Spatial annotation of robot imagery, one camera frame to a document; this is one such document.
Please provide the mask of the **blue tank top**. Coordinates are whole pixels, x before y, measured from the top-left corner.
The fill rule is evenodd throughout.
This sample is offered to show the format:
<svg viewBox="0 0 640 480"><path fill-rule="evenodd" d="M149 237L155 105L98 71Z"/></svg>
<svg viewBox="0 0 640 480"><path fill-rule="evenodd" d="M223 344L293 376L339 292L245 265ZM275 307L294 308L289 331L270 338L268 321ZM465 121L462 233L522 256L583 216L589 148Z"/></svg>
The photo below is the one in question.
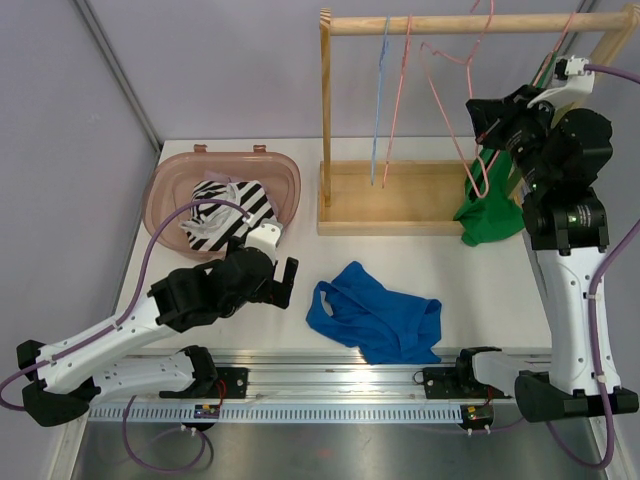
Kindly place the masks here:
<svg viewBox="0 0 640 480"><path fill-rule="evenodd" d="M315 332L349 348L367 363L438 364L442 303L386 289L353 261L332 281L320 281L306 316Z"/></svg>

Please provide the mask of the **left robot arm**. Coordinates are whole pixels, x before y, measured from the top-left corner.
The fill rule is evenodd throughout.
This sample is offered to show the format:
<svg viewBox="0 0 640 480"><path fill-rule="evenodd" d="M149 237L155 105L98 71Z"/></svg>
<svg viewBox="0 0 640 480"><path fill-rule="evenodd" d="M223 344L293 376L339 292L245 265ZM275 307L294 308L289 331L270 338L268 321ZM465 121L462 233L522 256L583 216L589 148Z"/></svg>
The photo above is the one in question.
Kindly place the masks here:
<svg viewBox="0 0 640 480"><path fill-rule="evenodd" d="M121 315L57 344L28 340L17 349L28 384L22 410L42 427L68 423L121 397L205 398L220 391L208 350L190 345L160 359L132 357L156 341L212 325L247 303L289 306L298 260L288 258L281 280L264 251L237 245L222 259L172 271Z"/></svg>

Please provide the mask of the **black white striped tank top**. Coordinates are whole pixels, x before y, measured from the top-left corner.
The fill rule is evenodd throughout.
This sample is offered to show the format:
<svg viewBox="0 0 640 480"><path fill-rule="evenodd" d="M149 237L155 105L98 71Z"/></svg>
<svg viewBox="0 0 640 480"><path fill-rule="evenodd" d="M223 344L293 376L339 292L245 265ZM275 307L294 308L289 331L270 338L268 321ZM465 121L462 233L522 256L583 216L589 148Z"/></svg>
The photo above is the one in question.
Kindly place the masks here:
<svg viewBox="0 0 640 480"><path fill-rule="evenodd" d="M198 183L191 201L217 199L235 204L248 212L250 218L233 207L221 204L201 204L190 209L190 218L180 223L189 247L195 251L220 251L232 237L244 239L262 221L275 221L276 214L266 191L258 181L220 183L205 180Z"/></svg>

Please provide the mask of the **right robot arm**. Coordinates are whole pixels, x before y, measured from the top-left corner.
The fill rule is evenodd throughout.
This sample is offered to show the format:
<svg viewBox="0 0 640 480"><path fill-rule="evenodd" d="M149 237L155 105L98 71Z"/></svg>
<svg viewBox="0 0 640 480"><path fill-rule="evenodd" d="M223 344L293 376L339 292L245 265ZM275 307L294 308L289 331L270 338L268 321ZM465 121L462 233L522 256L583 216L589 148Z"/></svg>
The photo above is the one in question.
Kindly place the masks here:
<svg viewBox="0 0 640 480"><path fill-rule="evenodd" d="M477 348L453 380L466 396L491 386L514 398L531 423L639 409L637 393L617 374L597 292L609 232L592 185L613 155L612 126L585 108L557 117L559 107L553 94L530 85L466 103L477 144L508 153L528 188L523 219L550 304L552 357L549 370L535 371L499 349Z"/></svg>

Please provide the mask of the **blue wire hanger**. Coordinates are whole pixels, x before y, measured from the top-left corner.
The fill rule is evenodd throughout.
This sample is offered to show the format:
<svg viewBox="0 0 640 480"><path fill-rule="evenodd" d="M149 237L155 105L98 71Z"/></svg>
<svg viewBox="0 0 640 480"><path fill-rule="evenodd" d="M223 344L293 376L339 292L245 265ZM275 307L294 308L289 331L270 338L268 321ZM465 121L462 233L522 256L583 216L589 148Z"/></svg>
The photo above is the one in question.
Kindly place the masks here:
<svg viewBox="0 0 640 480"><path fill-rule="evenodd" d="M372 137L372 149L371 149L371 164L370 164L370 184L374 186L376 178L377 168L377 145L379 137L379 125L380 125L380 111L384 88L384 76L385 76L385 56L389 47L388 32L390 27L391 18L388 15L385 19L384 30L382 35L382 44L378 60L378 76L377 76L377 90L376 90L376 110L375 110L375 123Z"/></svg>

